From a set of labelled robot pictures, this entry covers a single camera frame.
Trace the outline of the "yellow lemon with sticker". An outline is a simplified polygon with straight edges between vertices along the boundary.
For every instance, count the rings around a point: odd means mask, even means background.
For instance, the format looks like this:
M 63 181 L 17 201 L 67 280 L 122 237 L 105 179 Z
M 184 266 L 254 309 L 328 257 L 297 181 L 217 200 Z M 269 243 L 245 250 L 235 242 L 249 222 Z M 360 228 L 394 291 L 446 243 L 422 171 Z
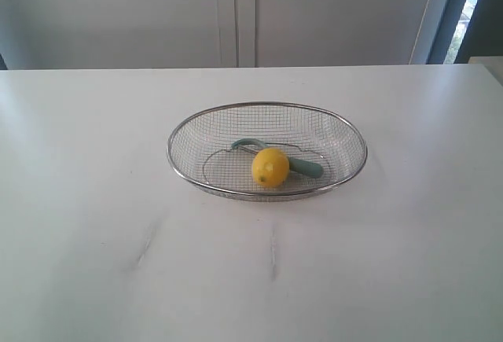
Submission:
M 251 164 L 254 182 L 264 188 L 277 188 L 290 171 L 286 154 L 277 148 L 261 149 Z

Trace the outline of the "teal handled vegetable peeler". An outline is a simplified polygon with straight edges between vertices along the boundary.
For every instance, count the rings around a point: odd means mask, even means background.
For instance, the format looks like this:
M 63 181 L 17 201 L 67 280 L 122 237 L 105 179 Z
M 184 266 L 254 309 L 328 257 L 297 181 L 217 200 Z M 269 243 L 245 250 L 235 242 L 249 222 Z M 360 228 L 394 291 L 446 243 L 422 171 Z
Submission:
M 234 142 L 231 145 L 231 149 L 237 149 L 238 147 L 244 147 L 244 146 L 249 146 L 249 145 L 253 145 L 253 146 L 256 146 L 259 148 L 259 150 L 256 152 L 256 154 L 261 149 L 277 148 L 277 147 L 269 146 L 265 142 L 260 141 L 259 139 L 242 138 L 242 139 Z M 296 159 L 294 157 L 288 156 L 287 154 L 286 154 L 286 156 L 288 157 L 288 161 L 289 161 L 289 168 L 290 168 L 289 173 L 291 171 L 294 171 L 295 173 L 305 175 L 310 178 L 320 178 L 324 174 L 324 169 L 320 164 L 313 163 L 313 162 L 306 161 L 306 160 Z

